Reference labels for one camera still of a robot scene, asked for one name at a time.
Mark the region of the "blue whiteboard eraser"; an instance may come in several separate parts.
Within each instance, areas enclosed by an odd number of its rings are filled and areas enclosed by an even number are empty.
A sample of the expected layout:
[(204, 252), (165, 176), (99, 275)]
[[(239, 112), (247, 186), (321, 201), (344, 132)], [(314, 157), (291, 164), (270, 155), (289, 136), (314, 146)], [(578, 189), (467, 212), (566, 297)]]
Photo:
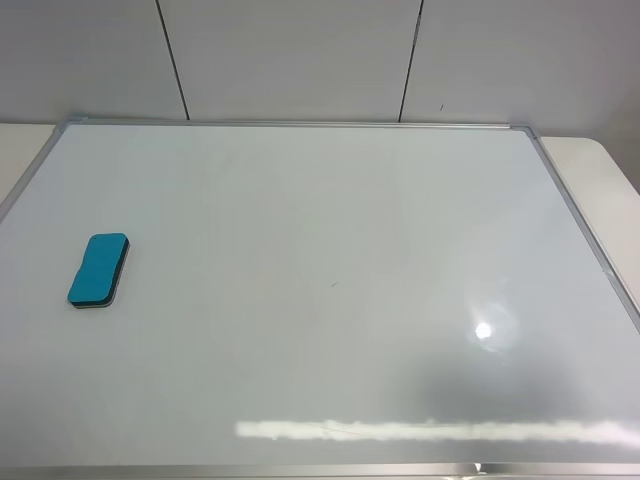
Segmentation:
[(115, 298), (129, 247), (124, 233), (92, 235), (67, 301), (76, 309), (108, 307)]

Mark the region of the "white whiteboard with aluminium frame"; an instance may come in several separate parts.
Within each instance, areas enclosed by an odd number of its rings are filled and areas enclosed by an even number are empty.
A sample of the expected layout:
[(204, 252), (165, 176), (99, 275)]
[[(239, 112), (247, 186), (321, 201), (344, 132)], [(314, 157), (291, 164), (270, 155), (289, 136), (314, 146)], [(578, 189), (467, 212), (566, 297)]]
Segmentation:
[(1, 475), (635, 479), (639, 303), (528, 127), (68, 120), (1, 204)]

